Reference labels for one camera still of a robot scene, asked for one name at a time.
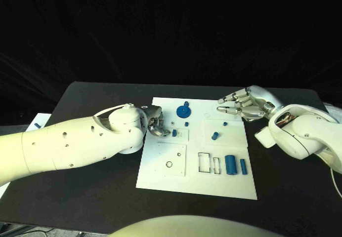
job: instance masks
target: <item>white cable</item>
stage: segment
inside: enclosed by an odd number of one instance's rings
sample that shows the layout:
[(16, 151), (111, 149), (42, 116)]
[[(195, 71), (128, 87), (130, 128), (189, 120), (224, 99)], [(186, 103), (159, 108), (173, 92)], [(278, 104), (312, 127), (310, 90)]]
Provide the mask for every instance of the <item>white cable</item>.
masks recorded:
[(114, 109), (117, 109), (117, 108), (120, 108), (120, 107), (124, 107), (126, 105), (127, 105), (127, 104), (118, 105), (118, 106), (115, 106), (115, 107), (111, 107), (111, 108), (108, 108), (108, 109), (100, 111), (98, 113), (95, 113), (94, 116), (97, 117), (98, 115), (104, 114), (105, 112), (108, 112), (108, 111), (111, 111), (111, 110), (114, 110)]
[(333, 185), (335, 185), (336, 191), (338, 191), (338, 193), (339, 193), (339, 195), (341, 195), (341, 191), (339, 191), (339, 188), (338, 188), (336, 182), (335, 182), (333, 169), (332, 169), (332, 168), (330, 168), (330, 172), (332, 172)]
[[(22, 237), (25, 237), (27, 234), (32, 234), (33, 232), (26, 233)], [(45, 232), (36, 231), (36, 233), (42, 233), (45, 235), (45, 237), (48, 237)]]

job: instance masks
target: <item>blue object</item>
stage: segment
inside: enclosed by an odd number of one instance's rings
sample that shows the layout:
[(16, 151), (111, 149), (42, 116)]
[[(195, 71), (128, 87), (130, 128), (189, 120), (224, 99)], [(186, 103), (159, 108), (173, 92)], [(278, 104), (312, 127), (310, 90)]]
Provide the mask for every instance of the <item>blue object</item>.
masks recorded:
[(182, 106), (176, 109), (176, 115), (185, 119), (190, 116), (190, 108), (189, 108), (189, 102), (186, 101)]
[(214, 135), (212, 135), (212, 140), (216, 140), (218, 136), (219, 136), (219, 133), (215, 132)]
[(235, 156), (232, 155), (225, 156), (225, 160), (227, 160), (227, 174), (235, 175), (237, 174)]
[(241, 164), (242, 174), (247, 175), (247, 168), (245, 168), (245, 162), (244, 162), (244, 159), (240, 159), (240, 164)]

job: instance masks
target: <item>robotic hand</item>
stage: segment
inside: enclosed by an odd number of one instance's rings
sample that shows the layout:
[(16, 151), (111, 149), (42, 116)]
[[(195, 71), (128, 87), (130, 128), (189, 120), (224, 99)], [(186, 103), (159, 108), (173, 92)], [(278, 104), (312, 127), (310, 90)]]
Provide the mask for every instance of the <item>robotic hand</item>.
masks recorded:
[(297, 159), (316, 154), (342, 174), (342, 125), (326, 112), (304, 105), (284, 106), (276, 96), (255, 85), (225, 96), (218, 103), (227, 101), (235, 101), (235, 107), (219, 106), (219, 112), (240, 115), (247, 122), (263, 117), (270, 120), (268, 126), (255, 133), (266, 148), (277, 144)]
[[(105, 112), (117, 109), (108, 118)], [(143, 147), (146, 131), (167, 136), (159, 106), (124, 104), (94, 116), (0, 136), (0, 186), (30, 174), (89, 165)]]

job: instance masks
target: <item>white casing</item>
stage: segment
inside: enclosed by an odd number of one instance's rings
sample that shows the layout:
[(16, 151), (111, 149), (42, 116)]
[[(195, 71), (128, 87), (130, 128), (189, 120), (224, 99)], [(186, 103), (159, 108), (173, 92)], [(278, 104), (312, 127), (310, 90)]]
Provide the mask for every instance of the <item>white casing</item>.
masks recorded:
[[(139, 108), (130, 110), (146, 118)], [(143, 119), (143, 124), (147, 126), (147, 119)], [(0, 136), (0, 186), (30, 174), (76, 168), (111, 158), (118, 152), (137, 151), (146, 132), (140, 122), (114, 126), (120, 127), (117, 131), (107, 127), (94, 116)]]
[[(297, 118), (280, 128), (276, 122), (286, 112)], [(326, 112), (304, 105), (289, 105), (274, 114), (268, 127), (255, 133), (255, 138), (266, 148), (277, 144), (283, 151), (297, 159), (316, 154), (329, 167), (342, 173), (342, 150), (338, 146), (342, 141), (341, 134), (342, 126)]]

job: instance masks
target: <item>blue disc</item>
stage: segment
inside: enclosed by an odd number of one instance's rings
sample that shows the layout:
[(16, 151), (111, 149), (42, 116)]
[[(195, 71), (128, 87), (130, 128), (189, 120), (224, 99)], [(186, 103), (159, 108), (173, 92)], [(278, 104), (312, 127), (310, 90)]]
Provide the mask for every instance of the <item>blue disc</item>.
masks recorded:
[(179, 106), (177, 109), (176, 109), (176, 115), (180, 117), (180, 118), (186, 118), (190, 116), (190, 108), (188, 106)]

